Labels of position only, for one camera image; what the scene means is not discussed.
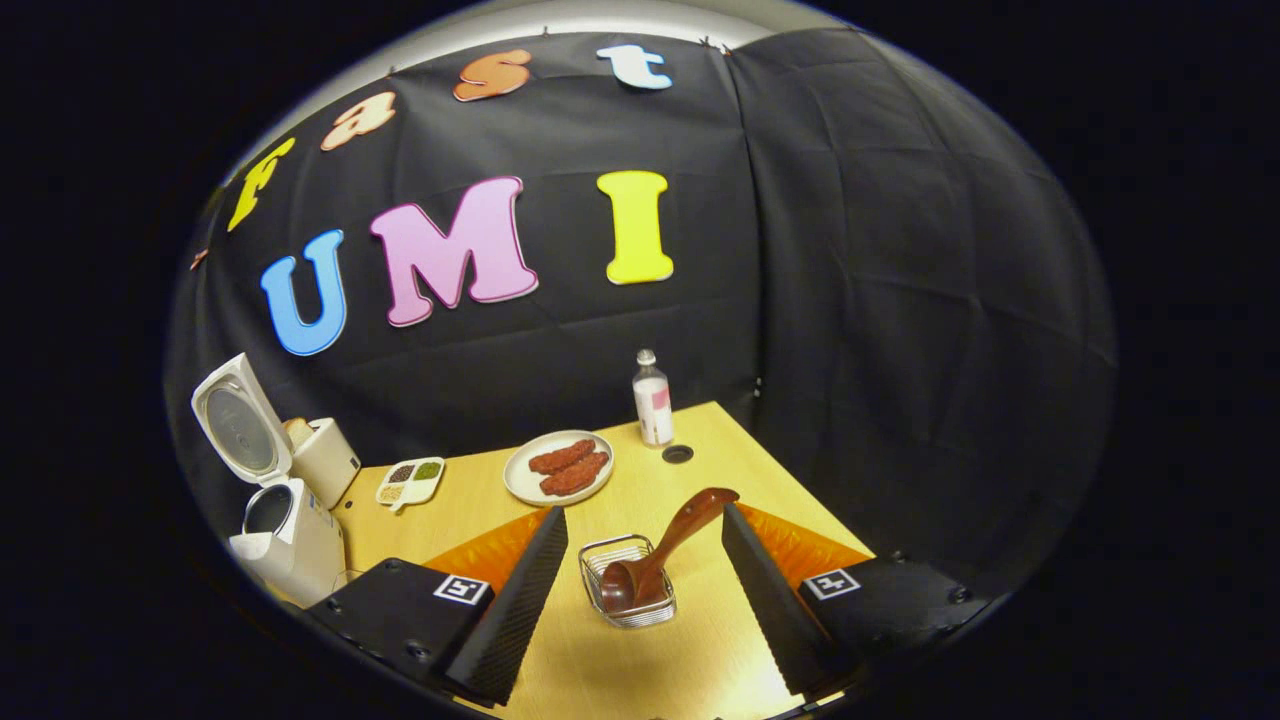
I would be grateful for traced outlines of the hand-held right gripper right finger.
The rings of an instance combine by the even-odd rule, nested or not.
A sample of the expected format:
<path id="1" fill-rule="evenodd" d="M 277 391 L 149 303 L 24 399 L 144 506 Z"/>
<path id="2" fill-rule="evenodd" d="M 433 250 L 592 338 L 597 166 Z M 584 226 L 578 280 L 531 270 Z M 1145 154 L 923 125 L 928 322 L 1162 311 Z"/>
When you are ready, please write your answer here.
<path id="1" fill-rule="evenodd" d="M 925 562 L 874 559 L 741 502 L 726 507 L 721 538 L 783 683 L 806 698 L 865 694 L 991 606 Z"/>

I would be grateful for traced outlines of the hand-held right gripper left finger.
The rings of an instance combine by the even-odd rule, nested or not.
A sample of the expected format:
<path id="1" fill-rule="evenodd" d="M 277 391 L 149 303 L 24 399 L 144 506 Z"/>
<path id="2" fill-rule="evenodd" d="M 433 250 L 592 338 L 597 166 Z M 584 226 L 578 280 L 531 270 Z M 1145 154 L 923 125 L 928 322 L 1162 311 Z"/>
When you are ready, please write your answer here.
<path id="1" fill-rule="evenodd" d="M 507 705 L 567 546 L 564 510 L 544 507 L 426 565 L 383 559 L 305 621 L 428 692 Z"/>

